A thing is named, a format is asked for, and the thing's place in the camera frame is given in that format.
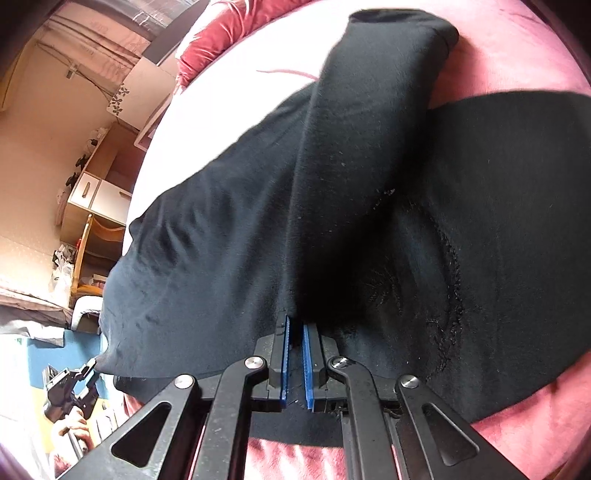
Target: black cloth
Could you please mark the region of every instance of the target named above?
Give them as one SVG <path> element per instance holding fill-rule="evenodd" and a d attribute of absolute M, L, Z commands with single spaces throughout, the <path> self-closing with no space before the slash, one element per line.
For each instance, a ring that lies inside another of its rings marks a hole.
<path fill-rule="evenodd" d="M 427 112 L 456 41 L 425 12 L 353 15 L 318 82 L 131 223 L 98 368 L 203 376 L 287 309 L 474 421 L 587 351 L 591 100 L 503 93 Z M 254 433 L 335 441 L 334 419 L 290 407 L 292 431 L 255 418 Z"/>

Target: drawer handle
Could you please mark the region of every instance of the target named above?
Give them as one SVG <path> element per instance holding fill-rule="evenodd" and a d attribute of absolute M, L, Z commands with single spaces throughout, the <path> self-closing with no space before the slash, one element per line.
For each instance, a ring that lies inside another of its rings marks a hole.
<path fill-rule="evenodd" d="M 82 198 L 86 198 L 86 195 L 88 195 L 88 191 L 90 190 L 90 182 L 87 181 L 86 182 L 86 187 L 84 187 L 84 191 L 82 192 Z"/>

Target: silver bolt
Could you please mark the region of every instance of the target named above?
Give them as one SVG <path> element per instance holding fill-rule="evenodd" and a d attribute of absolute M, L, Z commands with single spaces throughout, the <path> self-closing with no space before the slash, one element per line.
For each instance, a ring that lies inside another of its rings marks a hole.
<path fill-rule="evenodd" d="M 250 356 L 246 360 L 244 360 L 244 364 L 246 368 L 254 370 L 255 368 L 260 368 L 265 364 L 265 361 L 260 356 Z"/>
<path fill-rule="evenodd" d="M 174 379 L 174 386 L 177 388 L 185 389 L 193 385 L 193 377 L 191 375 L 179 375 Z"/>
<path fill-rule="evenodd" d="M 403 375 L 400 377 L 400 383 L 404 388 L 417 388 L 421 381 L 414 375 Z"/>
<path fill-rule="evenodd" d="M 347 357 L 338 356 L 337 358 L 333 358 L 330 364 L 333 366 L 333 368 L 345 368 L 346 366 L 350 365 L 351 362 Z"/>

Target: desk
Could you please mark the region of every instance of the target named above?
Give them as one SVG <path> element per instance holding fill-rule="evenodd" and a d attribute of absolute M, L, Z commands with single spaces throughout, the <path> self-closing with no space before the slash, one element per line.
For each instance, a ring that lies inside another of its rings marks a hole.
<path fill-rule="evenodd" d="M 137 133 L 114 123 L 86 162 L 64 210 L 60 240 L 76 245 L 92 213 L 108 228 L 125 226 L 145 152 Z"/>

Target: red pillow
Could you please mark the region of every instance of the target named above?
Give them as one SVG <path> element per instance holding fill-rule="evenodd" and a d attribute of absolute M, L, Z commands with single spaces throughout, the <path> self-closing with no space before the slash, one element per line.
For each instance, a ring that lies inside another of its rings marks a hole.
<path fill-rule="evenodd" d="M 239 40 L 313 0 L 218 0 L 207 6 L 179 47 L 177 86 L 189 86 Z"/>

